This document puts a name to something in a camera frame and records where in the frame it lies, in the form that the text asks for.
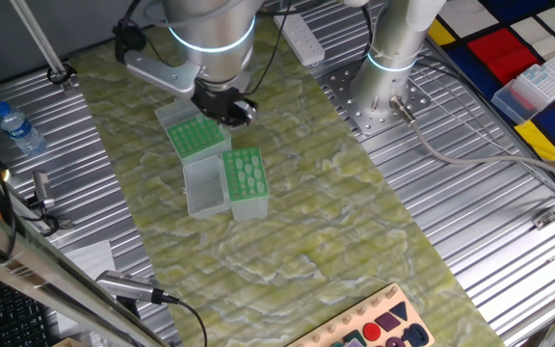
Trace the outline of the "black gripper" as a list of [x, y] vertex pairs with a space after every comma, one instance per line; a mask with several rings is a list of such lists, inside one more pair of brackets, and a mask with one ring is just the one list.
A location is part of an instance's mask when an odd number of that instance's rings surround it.
[[191, 101], [206, 117], [230, 127], [250, 124], [258, 109], [258, 104], [242, 97], [238, 89], [231, 87], [216, 92], [210, 90], [202, 80], [195, 81]]

